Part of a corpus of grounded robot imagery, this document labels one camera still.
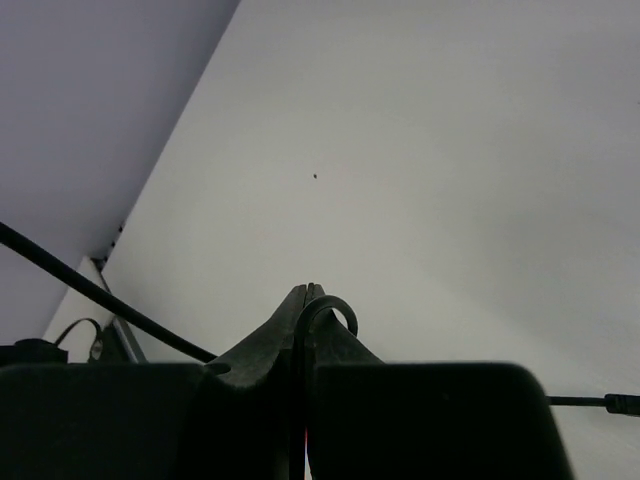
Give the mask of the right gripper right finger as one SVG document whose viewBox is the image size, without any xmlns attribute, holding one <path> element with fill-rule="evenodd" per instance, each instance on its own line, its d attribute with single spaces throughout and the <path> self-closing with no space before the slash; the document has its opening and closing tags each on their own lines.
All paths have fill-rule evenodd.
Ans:
<svg viewBox="0 0 640 480">
<path fill-rule="evenodd" d="M 317 430 L 313 411 L 316 366 L 382 364 L 358 339 L 355 312 L 343 299 L 328 295 L 320 284 L 309 283 L 302 308 L 302 380 L 307 479 L 320 479 L 313 445 Z"/>
</svg>

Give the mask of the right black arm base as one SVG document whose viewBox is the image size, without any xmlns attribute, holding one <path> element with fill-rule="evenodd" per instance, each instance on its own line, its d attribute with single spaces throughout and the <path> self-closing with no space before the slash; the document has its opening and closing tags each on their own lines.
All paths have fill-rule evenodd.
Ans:
<svg viewBox="0 0 640 480">
<path fill-rule="evenodd" d="M 132 363 L 125 356 L 113 326 L 92 318 L 69 324 L 53 341 L 24 339 L 1 346 L 1 367 L 26 364 Z"/>
</svg>

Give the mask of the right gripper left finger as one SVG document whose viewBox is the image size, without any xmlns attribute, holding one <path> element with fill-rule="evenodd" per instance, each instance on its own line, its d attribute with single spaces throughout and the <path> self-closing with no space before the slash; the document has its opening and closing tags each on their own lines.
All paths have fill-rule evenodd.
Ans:
<svg viewBox="0 0 640 480">
<path fill-rule="evenodd" d="M 294 287 L 271 317 L 210 364 L 215 379 L 212 448 L 230 479 L 288 479 L 293 333 L 306 303 Z"/>
</svg>

